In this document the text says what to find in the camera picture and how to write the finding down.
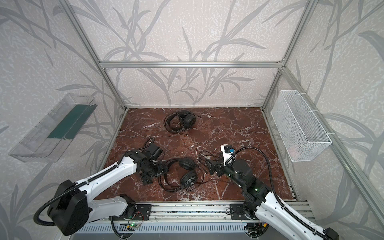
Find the black headphones with cable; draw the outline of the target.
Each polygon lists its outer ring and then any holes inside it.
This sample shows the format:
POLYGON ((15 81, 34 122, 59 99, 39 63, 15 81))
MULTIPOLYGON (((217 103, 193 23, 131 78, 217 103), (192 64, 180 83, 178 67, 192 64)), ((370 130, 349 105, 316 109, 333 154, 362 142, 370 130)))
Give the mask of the black headphones with cable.
POLYGON ((213 181, 226 184, 231 182, 218 178, 205 180, 205 175, 208 173, 209 167, 206 163, 204 163, 205 167, 203 167, 203 161, 212 160, 214 163, 218 163, 223 158, 219 153, 203 150, 198 153, 197 158, 197 161, 193 160, 191 157, 178 157, 168 160, 166 162, 168 170, 170 170, 173 165, 178 164, 181 169, 184 169, 187 172, 182 175, 179 182, 176 184, 171 184, 169 182, 168 174, 159 176, 157 180, 161 189, 168 193, 176 193, 179 191, 191 192, 201 185, 213 181))
POLYGON ((164 127, 169 133, 178 134, 191 129, 195 125, 197 117, 201 118, 201 116, 191 111, 179 110, 166 116, 164 119, 164 127), (172 127, 171 122, 174 118, 178 118, 179 123, 175 127, 172 127))

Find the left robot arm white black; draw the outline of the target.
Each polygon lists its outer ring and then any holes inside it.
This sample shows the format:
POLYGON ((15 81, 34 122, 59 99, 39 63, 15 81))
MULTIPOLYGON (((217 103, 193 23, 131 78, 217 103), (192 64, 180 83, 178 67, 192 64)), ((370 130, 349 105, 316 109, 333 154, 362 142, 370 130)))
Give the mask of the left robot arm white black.
POLYGON ((56 226, 70 236, 90 222, 127 213, 134 201, 126 195, 97 200, 97 196, 120 180, 139 173, 144 185, 167 173, 167 167, 158 161, 163 150, 155 143, 133 149, 119 161, 85 179, 62 182, 55 196, 43 204, 33 220, 40 226, 56 226))

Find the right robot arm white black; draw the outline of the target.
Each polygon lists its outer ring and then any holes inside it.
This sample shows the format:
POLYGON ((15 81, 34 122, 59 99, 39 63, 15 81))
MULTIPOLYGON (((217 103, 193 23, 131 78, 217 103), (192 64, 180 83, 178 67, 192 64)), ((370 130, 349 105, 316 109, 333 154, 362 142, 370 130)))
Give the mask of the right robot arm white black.
POLYGON ((236 151, 231 145, 222 145, 222 160, 219 162, 205 159, 205 163, 210 175, 225 175, 241 188, 245 198, 243 208, 249 219, 259 219, 289 240, 339 239, 339 234, 332 228, 324 229, 318 226, 287 205, 278 196, 273 178, 270 178, 269 185, 257 179, 247 161, 236 159, 244 150, 247 150, 247 147, 236 151))

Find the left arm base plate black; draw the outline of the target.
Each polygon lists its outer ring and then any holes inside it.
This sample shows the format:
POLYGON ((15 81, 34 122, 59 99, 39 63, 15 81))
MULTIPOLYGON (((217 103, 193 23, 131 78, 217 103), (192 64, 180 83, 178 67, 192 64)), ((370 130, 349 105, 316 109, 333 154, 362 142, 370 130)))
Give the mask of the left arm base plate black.
POLYGON ((130 205, 128 206, 127 219, 131 221, 148 221, 151 209, 151 204, 130 205))

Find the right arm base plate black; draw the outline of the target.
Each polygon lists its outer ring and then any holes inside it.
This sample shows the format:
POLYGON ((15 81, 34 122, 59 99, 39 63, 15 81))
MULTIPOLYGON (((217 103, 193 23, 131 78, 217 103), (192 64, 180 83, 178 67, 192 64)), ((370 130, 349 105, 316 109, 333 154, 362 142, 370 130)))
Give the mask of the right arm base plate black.
POLYGON ((226 209, 226 214, 231 217, 231 220, 248 220, 243 204, 230 204, 226 209))

